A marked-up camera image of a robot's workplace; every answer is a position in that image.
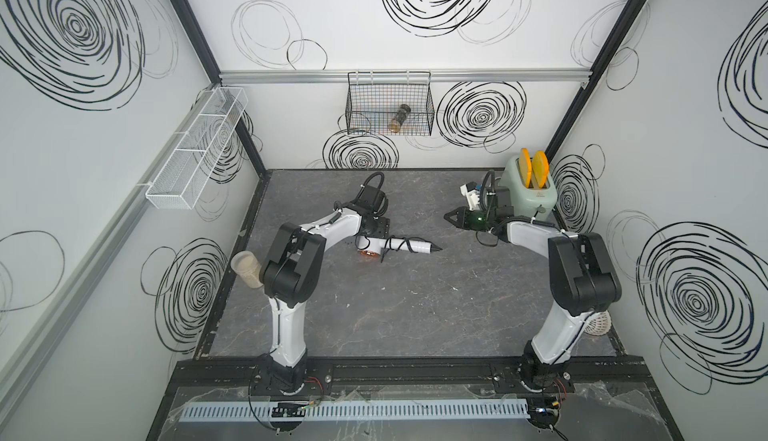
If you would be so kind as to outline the white hair dryer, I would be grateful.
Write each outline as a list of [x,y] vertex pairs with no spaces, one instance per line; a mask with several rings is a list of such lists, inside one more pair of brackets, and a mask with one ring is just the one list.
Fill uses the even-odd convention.
[[431,241],[420,237],[393,237],[372,238],[358,236],[355,239],[356,249],[369,256],[384,257],[391,251],[405,251],[415,254],[432,254],[440,252],[442,248]]

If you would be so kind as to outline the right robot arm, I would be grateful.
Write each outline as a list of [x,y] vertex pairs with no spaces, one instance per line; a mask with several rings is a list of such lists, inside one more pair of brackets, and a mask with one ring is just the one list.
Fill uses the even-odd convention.
[[446,213],[444,219],[459,229],[489,233],[548,260],[553,304],[541,329],[524,347],[519,377],[532,392],[555,384],[566,371],[588,323],[622,295],[602,237],[514,216],[510,207],[471,210],[461,206]]

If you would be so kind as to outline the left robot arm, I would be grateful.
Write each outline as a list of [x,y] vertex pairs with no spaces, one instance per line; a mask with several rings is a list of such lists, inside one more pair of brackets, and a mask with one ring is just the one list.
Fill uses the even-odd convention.
[[362,234],[386,232],[388,199],[381,185],[363,184],[350,201],[304,224],[278,229],[259,273],[271,309],[272,343],[266,375],[284,394],[299,392],[306,377],[306,303],[320,280],[325,252]]

